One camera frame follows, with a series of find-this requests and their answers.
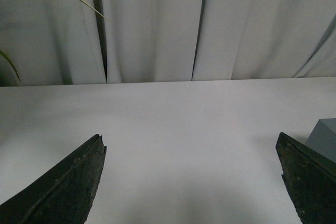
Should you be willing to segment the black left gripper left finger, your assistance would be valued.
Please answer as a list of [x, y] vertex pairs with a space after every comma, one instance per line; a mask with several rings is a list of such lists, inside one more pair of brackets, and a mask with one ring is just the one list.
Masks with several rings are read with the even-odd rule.
[[107, 148], [96, 134], [1, 204], [1, 223], [85, 223]]

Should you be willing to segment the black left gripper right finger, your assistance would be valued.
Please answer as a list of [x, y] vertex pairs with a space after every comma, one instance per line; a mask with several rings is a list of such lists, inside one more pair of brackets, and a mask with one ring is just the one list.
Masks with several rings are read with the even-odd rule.
[[282, 179], [302, 223], [335, 223], [335, 162], [281, 132]]

